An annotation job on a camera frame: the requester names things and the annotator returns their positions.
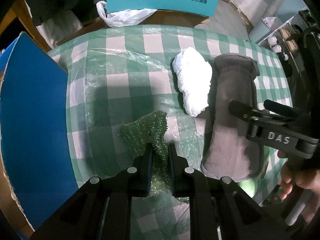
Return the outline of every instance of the white plastic bag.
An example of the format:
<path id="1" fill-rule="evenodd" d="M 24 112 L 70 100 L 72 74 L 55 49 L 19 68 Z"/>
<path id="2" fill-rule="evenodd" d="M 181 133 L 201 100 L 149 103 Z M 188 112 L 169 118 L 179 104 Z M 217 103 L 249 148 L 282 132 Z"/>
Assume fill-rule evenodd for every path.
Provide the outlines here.
<path id="1" fill-rule="evenodd" d="M 97 2 L 97 10 L 100 17 L 110 27 L 122 27 L 137 25 L 150 15 L 152 15 L 156 9 L 142 9 L 142 10 L 124 10 L 120 12 L 108 13 L 106 16 L 105 1 Z"/>
<path id="2" fill-rule="evenodd" d="M 276 23 L 277 17 L 266 17 L 263 19 L 264 23 L 271 29 L 271 27 Z"/>

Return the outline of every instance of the plastic sheet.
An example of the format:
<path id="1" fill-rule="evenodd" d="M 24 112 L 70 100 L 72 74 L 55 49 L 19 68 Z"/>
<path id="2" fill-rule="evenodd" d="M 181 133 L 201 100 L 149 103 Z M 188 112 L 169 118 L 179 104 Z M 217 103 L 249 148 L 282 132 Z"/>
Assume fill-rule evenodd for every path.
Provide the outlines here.
<path id="1" fill-rule="evenodd" d="M 118 136 L 119 128 L 155 110 L 167 113 L 165 142 L 173 142 L 177 154 L 185 157 L 190 167 L 200 170 L 203 152 L 212 136 L 217 75 L 211 80 L 209 107 L 197 117 L 187 115 L 172 61 L 191 42 L 209 63 L 231 48 L 253 57 L 261 72 L 255 80 L 258 105 L 265 99 L 291 104 L 277 55 L 252 42 L 204 30 L 158 25 L 88 33 L 50 52 L 60 66 L 68 68 L 67 132 L 79 186 L 92 176 L 107 178 L 130 167 L 133 158 Z M 253 51 L 259 51 L 262 57 L 258 58 L 259 54 Z M 273 93 L 269 89 L 273 87 L 281 92 Z M 274 152 L 270 156 L 275 160 Z M 254 183 L 258 186 L 257 202 L 277 183 L 282 160 L 269 163 L 265 178 L 259 186 Z M 134 198 L 131 239 L 187 237 L 189 212 L 183 214 L 184 205 L 163 191 L 149 198 Z"/>

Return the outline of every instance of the gray fabric sock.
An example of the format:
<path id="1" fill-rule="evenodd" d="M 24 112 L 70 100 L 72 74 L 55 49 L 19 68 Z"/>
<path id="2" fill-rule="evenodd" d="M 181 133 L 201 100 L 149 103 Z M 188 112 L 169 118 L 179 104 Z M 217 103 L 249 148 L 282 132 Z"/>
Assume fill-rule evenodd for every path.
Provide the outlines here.
<path id="1" fill-rule="evenodd" d="M 208 152 L 201 162 L 202 172 L 215 179 L 231 177 L 235 182 L 258 176 L 263 168 L 263 147 L 246 139 L 248 123 L 232 116 L 228 106 L 237 100 L 257 107 L 253 80 L 259 75 L 257 63 L 239 54 L 215 58 L 220 72 L 216 95 L 216 114 Z"/>

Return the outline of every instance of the wooden furniture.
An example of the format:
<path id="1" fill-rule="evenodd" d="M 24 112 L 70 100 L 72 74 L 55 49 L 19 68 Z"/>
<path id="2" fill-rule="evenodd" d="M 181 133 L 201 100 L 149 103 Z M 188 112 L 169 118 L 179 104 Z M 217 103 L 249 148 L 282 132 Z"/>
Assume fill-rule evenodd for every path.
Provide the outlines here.
<path id="1" fill-rule="evenodd" d="M 182 27 L 191 27 L 194 28 L 200 23 L 208 23 L 210 19 L 206 16 L 178 12 L 178 11 L 165 11 L 158 10 L 153 15 L 149 16 L 147 19 L 143 20 L 139 25 L 173 25 L 173 26 L 182 26 Z M 79 31 L 71 34 L 62 41 L 58 42 L 58 45 L 61 45 L 67 41 L 84 35 L 86 33 L 94 32 L 103 28 L 110 28 L 100 17 L 94 19 L 94 21 L 86 26 L 84 26 Z"/>
<path id="2" fill-rule="evenodd" d="M 24 0 L 16 0 L 7 14 L 4 16 L 3 21 L 0 23 L 0 35 L 15 18 L 19 19 L 29 35 L 41 49 L 43 49 L 45 52 L 51 50 L 48 43 L 41 36 L 37 28 L 33 25 L 32 18 L 30 17 L 27 5 Z"/>

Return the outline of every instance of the finger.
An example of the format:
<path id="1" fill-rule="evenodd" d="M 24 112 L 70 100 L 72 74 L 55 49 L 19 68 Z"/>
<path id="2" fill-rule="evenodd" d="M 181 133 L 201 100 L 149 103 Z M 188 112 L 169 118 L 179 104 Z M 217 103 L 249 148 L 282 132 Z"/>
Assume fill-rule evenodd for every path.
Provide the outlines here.
<path id="1" fill-rule="evenodd" d="M 278 157 L 279 157 L 280 159 L 284 159 L 284 158 L 286 158 L 287 156 L 286 156 L 285 152 L 279 150 L 279 151 L 278 151 Z"/>
<path id="2" fill-rule="evenodd" d="M 289 183 L 292 180 L 292 175 L 290 169 L 287 166 L 287 163 L 285 163 L 282 167 L 281 178 L 285 183 Z"/>
<path id="3" fill-rule="evenodd" d="M 285 194 L 290 194 L 292 191 L 292 184 L 291 183 L 281 183 L 281 191 Z"/>
<path id="4" fill-rule="evenodd" d="M 279 197 L 281 198 L 281 200 L 284 200 L 287 197 L 288 194 L 284 193 L 283 191 L 279 192 Z"/>
<path id="5" fill-rule="evenodd" d="M 311 189 L 315 194 L 320 195 L 320 170 L 319 169 L 309 169 L 306 171 L 300 171 L 297 174 L 295 181 L 299 187 Z"/>
<path id="6" fill-rule="evenodd" d="M 320 196 L 313 195 L 301 212 L 304 220 L 310 223 L 320 207 Z"/>

